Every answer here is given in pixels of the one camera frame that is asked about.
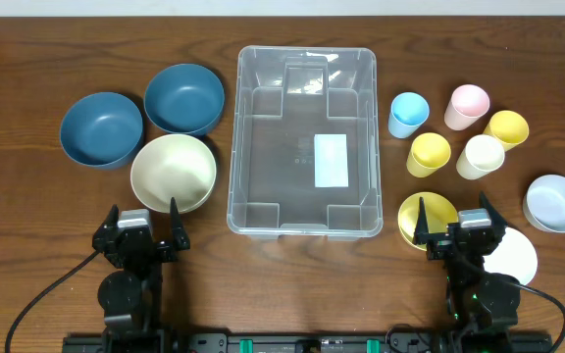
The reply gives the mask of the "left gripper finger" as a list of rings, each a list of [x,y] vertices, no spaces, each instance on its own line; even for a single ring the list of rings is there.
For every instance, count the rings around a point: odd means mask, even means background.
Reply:
[[[118,234],[119,208],[113,205],[104,222],[92,236],[92,247],[95,251],[106,252]]]
[[[171,218],[171,232],[173,237],[174,248],[176,250],[189,250],[190,239],[184,229],[175,197],[171,198],[170,218]]]

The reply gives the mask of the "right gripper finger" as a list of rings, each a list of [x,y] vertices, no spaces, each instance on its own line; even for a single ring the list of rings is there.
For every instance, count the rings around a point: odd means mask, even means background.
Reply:
[[[419,198],[419,213],[414,229],[413,243],[415,245],[426,245],[429,241],[429,227],[426,216],[426,207],[424,198]]]
[[[481,191],[479,194],[479,203],[482,208],[484,208],[489,215],[491,221],[491,229],[496,240],[501,240],[504,236],[507,228],[506,220],[496,211],[496,209],[491,205],[486,195]]]

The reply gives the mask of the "cream green bowl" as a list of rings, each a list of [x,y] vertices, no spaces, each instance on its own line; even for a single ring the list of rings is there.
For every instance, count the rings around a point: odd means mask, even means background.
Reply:
[[[147,143],[130,169],[130,185],[136,198],[160,213],[191,212],[211,195],[217,178],[213,152],[200,139],[185,134],[167,134]]]

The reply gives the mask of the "cream white cup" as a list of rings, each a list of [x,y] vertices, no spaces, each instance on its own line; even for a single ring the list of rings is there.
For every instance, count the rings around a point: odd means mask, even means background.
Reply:
[[[478,179],[499,169],[504,159],[502,144],[492,136],[479,134],[467,142],[457,160],[456,170],[466,179]]]

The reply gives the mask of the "dark blue bowl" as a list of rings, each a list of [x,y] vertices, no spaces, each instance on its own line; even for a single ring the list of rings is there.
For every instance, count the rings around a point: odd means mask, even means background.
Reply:
[[[60,142],[73,161],[100,170],[129,164],[144,142],[144,121],[126,96],[98,92],[78,100],[60,128]]]
[[[149,120],[166,132],[202,136],[218,124],[225,100],[223,84],[211,70],[178,64],[150,80],[144,109]]]

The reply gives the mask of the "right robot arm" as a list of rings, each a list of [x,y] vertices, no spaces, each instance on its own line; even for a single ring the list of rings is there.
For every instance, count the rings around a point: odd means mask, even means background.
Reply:
[[[477,209],[462,211],[442,232],[429,231],[426,207],[419,199],[414,243],[426,247],[427,259],[444,262],[448,308],[456,317],[451,338],[503,332],[518,323],[519,281],[484,268],[505,235],[507,222],[483,193]]]

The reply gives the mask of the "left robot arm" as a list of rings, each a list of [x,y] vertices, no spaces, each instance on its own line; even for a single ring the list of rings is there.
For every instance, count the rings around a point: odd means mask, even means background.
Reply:
[[[117,270],[98,288],[104,311],[106,343],[113,349],[136,341],[167,347],[171,329],[161,322],[162,265],[173,263],[190,248],[177,201],[170,202],[171,240],[156,241],[149,211],[120,212],[113,206],[92,237],[92,247]]]

